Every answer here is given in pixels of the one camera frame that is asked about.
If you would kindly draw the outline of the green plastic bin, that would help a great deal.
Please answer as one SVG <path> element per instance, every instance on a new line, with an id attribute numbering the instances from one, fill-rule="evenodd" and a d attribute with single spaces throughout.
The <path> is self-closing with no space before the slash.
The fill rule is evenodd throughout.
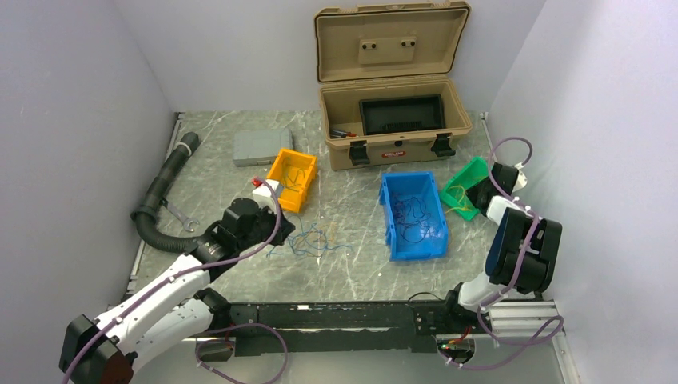
<path id="1" fill-rule="evenodd" d="M 487 162 L 479 156 L 472 158 L 454 174 L 439 192 L 441 202 L 465 221 L 471 221 L 479 213 L 467 199 L 465 191 L 488 176 Z"/>

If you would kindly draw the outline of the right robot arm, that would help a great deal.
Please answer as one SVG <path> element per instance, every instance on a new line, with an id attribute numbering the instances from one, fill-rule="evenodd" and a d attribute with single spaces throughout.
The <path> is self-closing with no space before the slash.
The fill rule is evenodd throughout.
<path id="1" fill-rule="evenodd" d="M 560 249 L 560 222 L 535 217 L 512 192 L 526 184 L 517 166 L 495 163 L 491 174 L 471 188 L 470 200 L 495 222 L 497 232 L 485 260 L 485 269 L 460 284 L 457 302 L 466 310 L 489 306 L 508 295 L 543 293 L 551 285 Z"/>

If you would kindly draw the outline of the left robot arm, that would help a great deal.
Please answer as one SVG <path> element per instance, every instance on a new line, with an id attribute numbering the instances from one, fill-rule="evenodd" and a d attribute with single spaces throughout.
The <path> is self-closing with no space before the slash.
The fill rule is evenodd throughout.
<path id="1" fill-rule="evenodd" d="M 284 244 L 294 230 L 279 205 L 234 200 L 149 285 L 96 318 L 82 314 L 67 326 L 58 361 L 62 382 L 129 383 L 185 338 L 239 329 L 231 303 L 211 284 L 266 246 Z"/>

